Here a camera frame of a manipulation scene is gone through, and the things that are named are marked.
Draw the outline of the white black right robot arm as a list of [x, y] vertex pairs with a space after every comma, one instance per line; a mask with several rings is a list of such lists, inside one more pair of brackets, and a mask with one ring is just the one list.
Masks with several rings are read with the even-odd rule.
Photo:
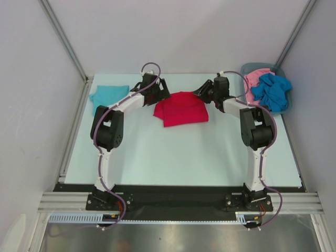
[[223, 76], [207, 80], [193, 91], [193, 95], [206, 104], [213, 102], [220, 112], [240, 120], [240, 135], [248, 153], [248, 173], [243, 184], [242, 204], [245, 209], [254, 211], [267, 198], [264, 179], [266, 157], [277, 137], [277, 126], [272, 114], [265, 107], [231, 96], [229, 80]]

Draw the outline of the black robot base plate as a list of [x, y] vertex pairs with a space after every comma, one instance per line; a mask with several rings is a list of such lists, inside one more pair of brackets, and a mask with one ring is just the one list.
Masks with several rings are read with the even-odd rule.
[[256, 201], [249, 199], [242, 186], [148, 186], [117, 185], [112, 193], [98, 190], [92, 184], [58, 183], [56, 193], [87, 193], [85, 209], [109, 211], [125, 208], [127, 212], [144, 207], [191, 208], [213, 207], [228, 212], [260, 209], [272, 210], [275, 201], [270, 197]]

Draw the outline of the red t-shirt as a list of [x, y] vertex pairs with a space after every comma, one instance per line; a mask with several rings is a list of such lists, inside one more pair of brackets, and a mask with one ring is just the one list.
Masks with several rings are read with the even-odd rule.
[[161, 119], [165, 128], [209, 120], [205, 103], [192, 92], [171, 94], [156, 104], [153, 116]]

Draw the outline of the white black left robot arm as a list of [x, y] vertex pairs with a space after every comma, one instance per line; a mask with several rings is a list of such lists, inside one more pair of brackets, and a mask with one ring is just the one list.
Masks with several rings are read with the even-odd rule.
[[111, 192], [115, 182], [108, 181], [109, 163], [113, 151], [122, 143], [125, 116], [170, 96], [165, 79], [149, 71], [142, 75], [142, 81], [124, 98], [107, 107], [97, 107], [90, 132], [94, 147], [98, 150], [98, 177], [92, 194], [103, 209], [112, 209], [118, 200]]

